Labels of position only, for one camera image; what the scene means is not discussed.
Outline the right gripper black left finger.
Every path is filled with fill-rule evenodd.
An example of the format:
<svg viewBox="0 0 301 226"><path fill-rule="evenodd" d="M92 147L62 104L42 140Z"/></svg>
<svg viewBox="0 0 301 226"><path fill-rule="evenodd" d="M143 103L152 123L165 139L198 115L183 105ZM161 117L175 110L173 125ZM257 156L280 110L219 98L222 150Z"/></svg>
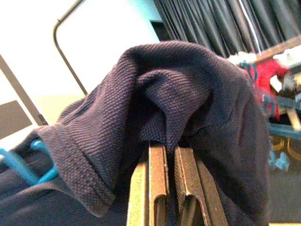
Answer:
<svg viewBox="0 0 301 226"><path fill-rule="evenodd" d="M127 225L166 225L168 196L166 149L164 145L150 141L131 176Z"/></svg>

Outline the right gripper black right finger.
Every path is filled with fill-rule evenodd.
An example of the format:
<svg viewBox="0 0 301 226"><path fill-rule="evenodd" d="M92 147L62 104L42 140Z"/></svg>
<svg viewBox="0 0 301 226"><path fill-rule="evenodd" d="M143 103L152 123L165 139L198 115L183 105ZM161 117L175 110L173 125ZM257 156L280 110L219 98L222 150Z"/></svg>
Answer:
<svg viewBox="0 0 301 226"><path fill-rule="evenodd" d="M179 225L228 225L213 176L192 148L175 149L174 178Z"/></svg>

